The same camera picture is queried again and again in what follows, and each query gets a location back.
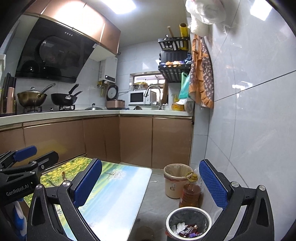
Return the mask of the landscape print folding table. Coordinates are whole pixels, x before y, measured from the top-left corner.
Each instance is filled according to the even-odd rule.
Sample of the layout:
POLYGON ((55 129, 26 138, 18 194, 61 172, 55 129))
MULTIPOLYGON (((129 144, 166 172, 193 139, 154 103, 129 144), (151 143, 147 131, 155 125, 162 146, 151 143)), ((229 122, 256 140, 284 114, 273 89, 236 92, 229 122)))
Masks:
MULTIPOLYGON (((42 174, 46 188, 72 181, 92 159, 75 158, 42 174)), ((78 210, 99 240, 127 240, 151 178, 150 168, 102 162, 102 172, 88 199, 78 210)), ((76 240, 59 205, 56 212, 70 240, 76 240)))

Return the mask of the beige lined trash bucket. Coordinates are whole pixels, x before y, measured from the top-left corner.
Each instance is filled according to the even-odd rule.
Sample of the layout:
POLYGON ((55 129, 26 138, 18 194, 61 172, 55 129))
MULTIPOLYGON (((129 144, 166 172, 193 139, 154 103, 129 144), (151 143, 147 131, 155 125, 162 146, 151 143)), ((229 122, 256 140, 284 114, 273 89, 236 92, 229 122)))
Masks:
POLYGON ((164 168, 165 194, 172 199, 179 199, 184 185, 193 173, 190 166, 185 164, 169 164, 164 168))

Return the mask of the blue white striped sleeve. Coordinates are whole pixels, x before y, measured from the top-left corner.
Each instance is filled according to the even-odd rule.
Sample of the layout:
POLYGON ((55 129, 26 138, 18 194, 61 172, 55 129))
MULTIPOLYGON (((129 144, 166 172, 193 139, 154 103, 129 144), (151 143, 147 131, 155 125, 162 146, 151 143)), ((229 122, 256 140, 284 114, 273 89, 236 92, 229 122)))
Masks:
POLYGON ((18 240, 27 240, 27 219, 18 201, 13 202, 12 222, 18 240))

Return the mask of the black frying wok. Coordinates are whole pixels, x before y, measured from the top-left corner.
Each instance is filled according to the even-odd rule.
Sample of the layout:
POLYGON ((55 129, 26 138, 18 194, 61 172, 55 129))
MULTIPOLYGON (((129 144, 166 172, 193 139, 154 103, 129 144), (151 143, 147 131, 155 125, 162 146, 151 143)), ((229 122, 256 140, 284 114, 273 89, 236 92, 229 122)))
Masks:
POLYGON ((77 100, 77 96, 82 93, 82 91, 73 94, 74 90, 79 86, 79 84, 75 84, 68 93, 52 93, 51 100, 54 105, 57 106, 72 106, 75 104, 77 100))

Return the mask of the green plastic bag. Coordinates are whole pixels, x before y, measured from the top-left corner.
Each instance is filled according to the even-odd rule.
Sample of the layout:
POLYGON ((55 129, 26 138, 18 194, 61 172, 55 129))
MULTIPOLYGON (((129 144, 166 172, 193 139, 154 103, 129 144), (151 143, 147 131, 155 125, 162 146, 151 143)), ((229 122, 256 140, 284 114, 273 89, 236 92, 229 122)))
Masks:
POLYGON ((179 92, 179 99, 189 98, 190 76, 184 72, 181 73, 181 90, 179 92))

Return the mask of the white microwave oven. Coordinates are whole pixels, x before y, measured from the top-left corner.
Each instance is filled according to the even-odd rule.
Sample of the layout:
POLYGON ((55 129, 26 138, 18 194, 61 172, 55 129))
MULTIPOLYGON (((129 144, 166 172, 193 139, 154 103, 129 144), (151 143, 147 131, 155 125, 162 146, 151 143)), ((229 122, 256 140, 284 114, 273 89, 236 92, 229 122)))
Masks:
POLYGON ((150 104, 145 104, 144 93, 145 93, 145 90, 129 91, 128 104, 129 105, 150 105, 150 104))

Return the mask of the black wall dish rack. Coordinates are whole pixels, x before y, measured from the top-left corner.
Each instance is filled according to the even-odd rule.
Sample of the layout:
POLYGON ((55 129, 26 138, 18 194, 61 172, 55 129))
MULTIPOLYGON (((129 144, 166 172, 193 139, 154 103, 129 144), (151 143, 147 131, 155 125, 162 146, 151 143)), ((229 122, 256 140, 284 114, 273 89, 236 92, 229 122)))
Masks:
POLYGON ((168 37, 158 39, 161 47, 158 70, 168 83, 181 83, 182 74, 191 68, 190 38, 168 37))

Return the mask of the yellow seasoning package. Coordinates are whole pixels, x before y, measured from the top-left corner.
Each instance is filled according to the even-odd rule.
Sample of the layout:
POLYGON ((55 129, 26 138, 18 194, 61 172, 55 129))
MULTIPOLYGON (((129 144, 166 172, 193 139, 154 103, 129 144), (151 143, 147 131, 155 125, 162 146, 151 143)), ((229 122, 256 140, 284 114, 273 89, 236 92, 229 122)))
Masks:
POLYGON ((185 111, 185 106, 183 104, 179 104, 180 101, 175 94, 171 95, 173 98, 173 104, 171 105, 171 109, 173 111, 185 111))

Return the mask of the amber cooking oil bottle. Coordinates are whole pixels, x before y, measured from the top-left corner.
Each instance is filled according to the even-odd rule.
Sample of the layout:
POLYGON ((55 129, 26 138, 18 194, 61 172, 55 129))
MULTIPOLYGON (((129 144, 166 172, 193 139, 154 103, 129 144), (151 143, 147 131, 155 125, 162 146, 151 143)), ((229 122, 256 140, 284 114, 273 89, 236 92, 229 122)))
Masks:
POLYGON ((188 173, 186 178, 187 182, 182 189, 179 207, 197 207, 199 203, 199 197, 201 194, 201 187, 197 184, 198 175, 192 172, 188 173))

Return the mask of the orange patterned apron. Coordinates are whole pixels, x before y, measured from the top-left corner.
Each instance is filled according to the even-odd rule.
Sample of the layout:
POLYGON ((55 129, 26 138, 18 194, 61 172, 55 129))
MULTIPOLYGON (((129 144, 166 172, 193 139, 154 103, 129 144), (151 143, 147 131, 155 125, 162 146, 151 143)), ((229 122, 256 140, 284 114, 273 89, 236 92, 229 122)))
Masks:
POLYGON ((214 76, 208 48, 198 35, 192 41, 192 64, 189 73, 189 97, 197 104, 214 108, 214 76))

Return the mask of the copper rice cooker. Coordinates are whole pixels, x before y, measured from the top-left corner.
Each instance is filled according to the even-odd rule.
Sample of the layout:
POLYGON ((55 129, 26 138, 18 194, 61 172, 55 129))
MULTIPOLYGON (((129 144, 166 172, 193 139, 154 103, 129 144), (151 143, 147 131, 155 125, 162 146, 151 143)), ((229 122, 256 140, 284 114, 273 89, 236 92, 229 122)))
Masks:
POLYGON ((118 96, 118 86, 110 85, 107 89, 106 94, 106 108, 113 109, 125 109, 125 101, 117 99, 118 96))

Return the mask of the chrome kitchen faucet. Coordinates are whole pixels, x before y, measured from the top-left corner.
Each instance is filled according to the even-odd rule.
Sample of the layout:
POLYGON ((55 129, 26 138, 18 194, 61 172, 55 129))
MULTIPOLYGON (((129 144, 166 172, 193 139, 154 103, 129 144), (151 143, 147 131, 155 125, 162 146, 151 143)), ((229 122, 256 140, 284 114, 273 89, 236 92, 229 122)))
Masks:
POLYGON ((150 85, 145 93, 144 93, 145 104, 150 104, 151 106, 157 106, 158 110, 162 108, 162 101, 161 101, 161 88, 158 85, 150 85), (153 89, 159 91, 159 98, 158 95, 153 89))

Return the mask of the white rimmed trash bin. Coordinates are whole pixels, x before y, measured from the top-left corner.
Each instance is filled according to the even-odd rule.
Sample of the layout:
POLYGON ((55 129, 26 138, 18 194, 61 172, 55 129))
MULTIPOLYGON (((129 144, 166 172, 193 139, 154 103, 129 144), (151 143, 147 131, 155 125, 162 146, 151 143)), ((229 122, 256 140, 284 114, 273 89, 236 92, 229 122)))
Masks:
POLYGON ((166 240, 202 240, 212 226, 210 215, 197 207, 181 207, 166 218, 166 240))

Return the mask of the white water heater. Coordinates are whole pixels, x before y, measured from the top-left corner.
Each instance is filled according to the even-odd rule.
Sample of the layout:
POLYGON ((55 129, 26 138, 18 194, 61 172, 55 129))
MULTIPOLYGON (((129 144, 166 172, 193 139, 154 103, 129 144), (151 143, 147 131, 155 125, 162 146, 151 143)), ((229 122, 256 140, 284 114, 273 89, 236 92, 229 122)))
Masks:
POLYGON ((116 57, 110 57, 100 61, 98 81, 103 81, 103 82, 107 81, 110 83, 115 83, 117 61, 118 59, 116 57))

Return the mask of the copper knife block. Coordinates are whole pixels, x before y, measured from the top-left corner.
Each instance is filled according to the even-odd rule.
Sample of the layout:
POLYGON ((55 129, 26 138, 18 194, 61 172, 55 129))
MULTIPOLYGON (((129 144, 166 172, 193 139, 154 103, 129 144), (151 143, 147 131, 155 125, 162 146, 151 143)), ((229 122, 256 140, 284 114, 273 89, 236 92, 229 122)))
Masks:
POLYGON ((7 73, 1 89, 1 117, 16 114, 16 78, 7 73))

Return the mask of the steel pot lid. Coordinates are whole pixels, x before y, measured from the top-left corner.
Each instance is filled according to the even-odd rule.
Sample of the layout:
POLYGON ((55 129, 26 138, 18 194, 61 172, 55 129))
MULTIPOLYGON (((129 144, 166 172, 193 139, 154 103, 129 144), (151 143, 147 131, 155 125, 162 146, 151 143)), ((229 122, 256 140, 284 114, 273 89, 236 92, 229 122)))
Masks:
POLYGON ((90 107, 87 107, 85 110, 102 110, 102 108, 98 107, 93 103, 90 107))

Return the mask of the white plastic bags bundle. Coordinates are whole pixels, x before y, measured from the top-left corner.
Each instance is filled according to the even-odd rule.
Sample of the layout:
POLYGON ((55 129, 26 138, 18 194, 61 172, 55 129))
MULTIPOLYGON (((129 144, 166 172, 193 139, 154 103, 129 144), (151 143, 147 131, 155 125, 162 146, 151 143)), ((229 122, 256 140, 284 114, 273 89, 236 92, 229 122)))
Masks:
POLYGON ((199 37, 207 36, 209 26, 226 20, 226 11, 221 1, 205 0, 185 2, 186 11, 191 16, 189 29, 199 37))

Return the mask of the brown kitchen base cabinets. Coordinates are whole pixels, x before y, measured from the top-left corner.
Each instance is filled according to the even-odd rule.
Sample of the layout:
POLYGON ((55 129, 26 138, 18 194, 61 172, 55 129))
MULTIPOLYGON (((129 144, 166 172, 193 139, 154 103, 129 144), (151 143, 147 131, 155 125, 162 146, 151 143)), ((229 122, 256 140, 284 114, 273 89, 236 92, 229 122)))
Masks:
POLYGON ((111 163, 161 169, 189 164, 191 118, 122 115, 56 118, 1 125, 1 152, 37 147, 37 156, 50 151, 59 162, 79 156, 111 163))

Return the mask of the yellow cling film roll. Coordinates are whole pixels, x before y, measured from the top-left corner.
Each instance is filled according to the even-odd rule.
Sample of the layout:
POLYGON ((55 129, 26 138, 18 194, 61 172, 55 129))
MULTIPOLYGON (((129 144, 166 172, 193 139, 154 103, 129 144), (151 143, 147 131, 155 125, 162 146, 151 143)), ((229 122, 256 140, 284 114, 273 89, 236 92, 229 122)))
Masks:
MULTIPOLYGON (((180 35, 182 38, 189 37, 188 25, 186 23, 179 24, 180 35)), ((182 40, 182 47, 181 50, 188 50, 188 41, 182 40)))

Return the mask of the black range hood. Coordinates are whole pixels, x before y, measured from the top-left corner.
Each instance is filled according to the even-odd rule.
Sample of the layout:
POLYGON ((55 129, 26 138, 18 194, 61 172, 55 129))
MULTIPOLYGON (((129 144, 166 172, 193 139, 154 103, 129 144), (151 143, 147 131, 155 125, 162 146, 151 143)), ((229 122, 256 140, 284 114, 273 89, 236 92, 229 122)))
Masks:
POLYGON ((25 42, 15 77, 75 83, 94 48, 93 40, 40 18, 25 42))

